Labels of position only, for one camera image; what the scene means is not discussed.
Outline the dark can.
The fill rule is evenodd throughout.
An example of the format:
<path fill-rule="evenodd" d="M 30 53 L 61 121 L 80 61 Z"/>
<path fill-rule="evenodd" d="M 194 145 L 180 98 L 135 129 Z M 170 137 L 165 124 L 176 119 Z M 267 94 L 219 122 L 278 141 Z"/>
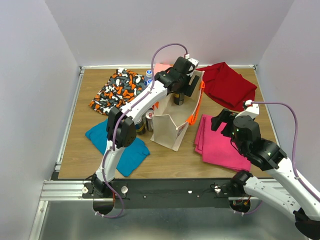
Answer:
<path fill-rule="evenodd" d="M 185 99 L 185 95 L 183 93 L 174 93 L 173 94 L 173 102 L 178 106 L 183 105 L 184 99 Z"/>

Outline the Pocari Sweat bottle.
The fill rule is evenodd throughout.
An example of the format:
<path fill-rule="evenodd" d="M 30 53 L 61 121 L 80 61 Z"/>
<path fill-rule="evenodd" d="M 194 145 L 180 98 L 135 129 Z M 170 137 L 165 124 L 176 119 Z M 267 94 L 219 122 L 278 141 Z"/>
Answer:
<path fill-rule="evenodd" d="M 144 76 L 144 84 L 146 85 L 147 84 L 147 81 L 149 79 L 152 79 L 153 80 L 153 72 L 151 69 L 148 69 L 145 73 L 145 76 Z"/>
<path fill-rule="evenodd" d="M 146 82 L 146 86 L 151 86 L 153 83 L 153 80 L 152 79 L 148 79 L 147 82 Z"/>

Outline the beige canvas tote bag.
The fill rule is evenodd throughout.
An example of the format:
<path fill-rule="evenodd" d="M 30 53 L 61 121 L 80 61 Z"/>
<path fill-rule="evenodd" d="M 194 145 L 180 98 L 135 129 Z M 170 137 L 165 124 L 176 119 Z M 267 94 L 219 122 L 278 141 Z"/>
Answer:
<path fill-rule="evenodd" d="M 205 88 L 204 71 L 195 70 L 192 80 L 199 78 L 190 97 L 185 96 L 182 105 L 174 103 L 171 93 L 158 102 L 154 109 L 151 141 L 173 151 L 178 151 L 189 126 L 195 124 Z"/>

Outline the red bull can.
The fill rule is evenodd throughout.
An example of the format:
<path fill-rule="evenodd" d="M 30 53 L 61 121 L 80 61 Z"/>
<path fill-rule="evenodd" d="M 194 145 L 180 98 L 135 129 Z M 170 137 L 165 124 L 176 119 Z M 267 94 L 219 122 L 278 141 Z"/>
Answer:
<path fill-rule="evenodd" d="M 145 119 L 146 119 L 146 129 L 149 132 L 152 132 L 154 130 L 154 125 L 153 125 L 153 116 L 154 116 L 154 111 L 152 109 L 149 109 L 145 113 Z"/>

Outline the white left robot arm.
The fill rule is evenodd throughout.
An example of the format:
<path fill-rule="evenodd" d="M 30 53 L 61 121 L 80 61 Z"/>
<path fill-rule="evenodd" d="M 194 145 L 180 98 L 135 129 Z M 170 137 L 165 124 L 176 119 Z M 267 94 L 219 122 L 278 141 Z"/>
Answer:
<path fill-rule="evenodd" d="M 180 56 L 173 66 L 155 73 L 152 82 L 133 101 L 121 108 L 113 107 L 107 121 L 107 141 L 101 164 L 91 177 L 93 191 L 101 198 L 112 192 L 110 182 L 115 178 L 116 168 L 126 147 L 137 137 L 135 125 L 149 108 L 169 94 L 190 97 L 200 78 L 194 74 L 199 61 Z"/>

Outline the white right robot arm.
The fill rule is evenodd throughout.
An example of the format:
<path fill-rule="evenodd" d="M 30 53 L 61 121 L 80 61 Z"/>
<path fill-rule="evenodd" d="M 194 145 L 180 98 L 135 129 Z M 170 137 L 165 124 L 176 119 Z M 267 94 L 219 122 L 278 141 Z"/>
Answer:
<path fill-rule="evenodd" d="M 272 176 L 288 194 L 267 186 L 252 173 L 241 170 L 230 181 L 230 191 L 241 196 L 247 194 L 260 199 L 294 221 L 295 227 L 307 238 L 320 238 L 320 193 L 311 194 L 311 185 L 300 175 L 295 175 L 292 161 L 275 143 L 261 137 L 260 126 L 255 121 L 258 110 L 247 108 L 235 113 L 223 109 L 211 118 L 211 130 L 217 131 L 225 123 L 222 135 L 229 137 L 232 146 L 251 164 Z"/>

